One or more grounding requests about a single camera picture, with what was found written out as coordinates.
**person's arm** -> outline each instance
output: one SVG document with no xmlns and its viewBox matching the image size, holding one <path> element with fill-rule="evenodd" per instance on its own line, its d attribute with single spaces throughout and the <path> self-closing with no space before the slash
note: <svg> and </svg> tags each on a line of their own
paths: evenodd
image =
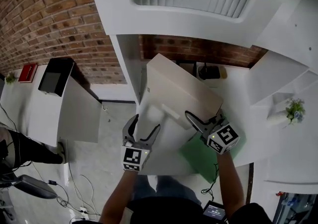
<svg viewBox="0 0 318 224">
<path fill-rule="evenodd" d="M 245 205 L 243 188 L 230 152 L 223 155 L 217 154 L 217 156 L 222 201 L 227 217 L 230 219 L 233 213 Z"/>
<path fill-rule="evenodd" d="M 138 172 L 135 171 L 125 171 L 121 180 L 119 181 L 116 189 L 111 194 L 107 200 L 101 217 L 99 219 L 100 223 L 103 224 L 119 224 L 125 207 L 131 200 L 136 177 Z"/>
</svg>

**black and white marker cube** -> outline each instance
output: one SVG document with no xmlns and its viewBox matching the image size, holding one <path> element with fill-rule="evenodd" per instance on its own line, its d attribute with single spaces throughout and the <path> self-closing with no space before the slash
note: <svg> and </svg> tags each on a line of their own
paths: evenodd
<svg viewBox="0 0 318 224">
<path fill-rule="evenodd" d="M 208 137 L 207 145 L 219 154 L 224 154 L 233 148 L 240 137 L 233 124 L 228 123 Z"/>
<path fill-rule="evenodd" d="M 121 147 L 121 163 L 125 170 L 141 171 L 150 154 L 150 150 L 134 147 Z"/>
</svg>

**power strip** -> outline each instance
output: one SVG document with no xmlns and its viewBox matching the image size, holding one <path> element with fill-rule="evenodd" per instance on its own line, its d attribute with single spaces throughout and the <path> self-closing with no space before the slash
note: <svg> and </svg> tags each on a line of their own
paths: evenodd
<svg viewBox="0 0 318 224">
<path fill-rule="evenodd" d="M 88 214 L 86 214 L 86 213 L 87 213 L 87 209 L 84 208 L 84 207 L 80 207 L 80 209 L 83 211 L 82 213 L 80 213 L 81 216 L 82 216 L 83 218 L 85 218 L 85 220 L 89 220 Z"/>
</svg>

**small plant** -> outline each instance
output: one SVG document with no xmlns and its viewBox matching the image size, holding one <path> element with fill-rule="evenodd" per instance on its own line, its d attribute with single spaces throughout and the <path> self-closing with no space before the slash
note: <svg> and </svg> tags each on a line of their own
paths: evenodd
<svg viewBox="0 0 318 224">
<path fill-rule="evenodd" d="M 10 72 L 6 77 L 5 77 L 5 82 L 7 84 L 12 84 L 16 81 L 16 77 L 14 76 L 14 72 Z"/>
<path fill-rule="evenodd" d="M 289 107 L 286 107 L 287 118 L 290 120 L 289 124 L 301 123 L 305 115 L 304 101 L 302 99 L 290 99 L 286 103 L 289 105 Z"/>
</svg>

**potted plant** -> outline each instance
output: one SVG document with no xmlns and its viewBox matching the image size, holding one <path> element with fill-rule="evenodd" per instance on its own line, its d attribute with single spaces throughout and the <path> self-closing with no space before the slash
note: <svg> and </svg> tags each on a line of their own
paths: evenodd
<svg viewBox="0 0 318 224">
<path fill-rule="evenodd" d="M 288 107 L 285 110 L 276 112 L 267 117 L 269 125 L 277 125 L 288 121 L 289 124 L 301 123 L 304 119 L 305 109 L 304 101 L 302 99 L 289 99 L 286 101 Z"/>
<path fill-rule="evenodd" d="M 290 99 L 286 101 L 289 107 L 286 107 L 287 118 L 290 120 L 289 124 L 301 123 L 304 119 L 305 109 L 304 101 L 302 99 Z"/>
<path fill-rule="evenodd" d="M 14 76 L 14 72 L 10 72 L 6 77 L 5 77 L 5 82 L 7 84 L 12 84 L 16 81 L 16 77 Z"/>
</svg>

